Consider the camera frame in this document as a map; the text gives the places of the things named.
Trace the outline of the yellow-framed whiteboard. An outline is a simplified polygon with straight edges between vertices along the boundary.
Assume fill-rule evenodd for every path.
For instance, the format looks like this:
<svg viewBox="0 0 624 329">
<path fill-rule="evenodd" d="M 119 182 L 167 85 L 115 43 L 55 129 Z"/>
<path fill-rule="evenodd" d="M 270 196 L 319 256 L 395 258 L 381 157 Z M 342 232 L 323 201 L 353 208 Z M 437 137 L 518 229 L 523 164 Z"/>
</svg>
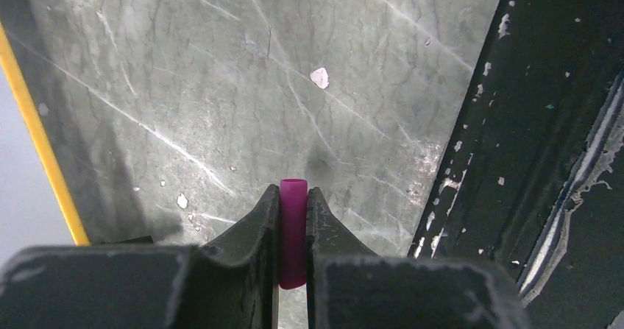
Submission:
<svg viewBox="0 0 624 329">
<path fill-rule="evenodd" d="M 87 246 L 85 228 L 6 33 L 1 33 L 1 262 L 33 246 Z"/>
</svg>

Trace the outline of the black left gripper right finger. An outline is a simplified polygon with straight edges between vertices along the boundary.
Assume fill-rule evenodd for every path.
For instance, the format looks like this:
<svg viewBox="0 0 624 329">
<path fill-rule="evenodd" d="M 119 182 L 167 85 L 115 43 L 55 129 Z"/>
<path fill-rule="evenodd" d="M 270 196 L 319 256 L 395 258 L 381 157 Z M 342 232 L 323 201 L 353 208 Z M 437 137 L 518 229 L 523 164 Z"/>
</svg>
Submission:
<svg viewBox="0 0 624 329">
<path fill-rule="evenodd" d="M 310 328 L 530 328 L 509 276 L 466 259 L 378 255 L 308 192 Z"/>
</svg>

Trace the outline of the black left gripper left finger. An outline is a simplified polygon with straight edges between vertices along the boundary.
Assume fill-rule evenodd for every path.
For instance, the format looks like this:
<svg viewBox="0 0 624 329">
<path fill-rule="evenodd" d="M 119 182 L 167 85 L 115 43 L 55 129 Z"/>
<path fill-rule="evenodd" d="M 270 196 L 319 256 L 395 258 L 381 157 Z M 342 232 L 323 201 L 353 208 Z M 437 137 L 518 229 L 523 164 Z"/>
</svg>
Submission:
<svg viewBox="0 0 624 329">
<path fill-rule="evenodd" d="M 279 190 L 203 245 L 30 247 L 1 269 L 3 328 L 275 328 Z"/>
</svg>

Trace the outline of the magenta marker cap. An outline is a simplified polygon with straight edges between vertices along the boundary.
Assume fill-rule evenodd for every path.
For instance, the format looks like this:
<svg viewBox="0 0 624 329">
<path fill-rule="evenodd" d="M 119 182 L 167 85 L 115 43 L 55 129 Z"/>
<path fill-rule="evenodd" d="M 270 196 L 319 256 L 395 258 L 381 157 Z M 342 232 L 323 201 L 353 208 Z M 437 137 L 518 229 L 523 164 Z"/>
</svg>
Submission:
<svg viewBox="0 0 624 329">
<path fill-rule="evenodd" d="M 280 276 L 282 289 L 306 283 L 305 231 L 308 183 L 303 179 L 280 181 Z"/>
</svg>

